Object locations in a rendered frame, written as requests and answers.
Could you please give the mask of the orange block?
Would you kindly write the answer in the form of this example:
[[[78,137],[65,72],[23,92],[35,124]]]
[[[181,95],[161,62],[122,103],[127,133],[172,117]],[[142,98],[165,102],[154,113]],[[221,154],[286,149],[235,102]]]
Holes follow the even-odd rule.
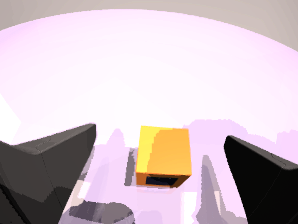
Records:
[[[190,176],[188,129],[141,127],[136,185],[180,188]]]

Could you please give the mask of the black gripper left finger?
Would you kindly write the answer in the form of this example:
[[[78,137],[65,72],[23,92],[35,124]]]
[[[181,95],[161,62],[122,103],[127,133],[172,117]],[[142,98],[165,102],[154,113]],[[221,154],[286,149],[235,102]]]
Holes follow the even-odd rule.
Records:
[[[0,183],[28,224],[59,224],[96,140],[94,123],[20,144],[0,140]]]

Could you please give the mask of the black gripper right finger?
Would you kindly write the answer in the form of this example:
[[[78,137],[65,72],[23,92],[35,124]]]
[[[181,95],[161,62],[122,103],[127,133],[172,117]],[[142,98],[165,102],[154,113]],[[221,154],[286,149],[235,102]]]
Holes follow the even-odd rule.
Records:
[[[233,135],[223,151],[247,224],[290,224],[298,216],[298,164]]]

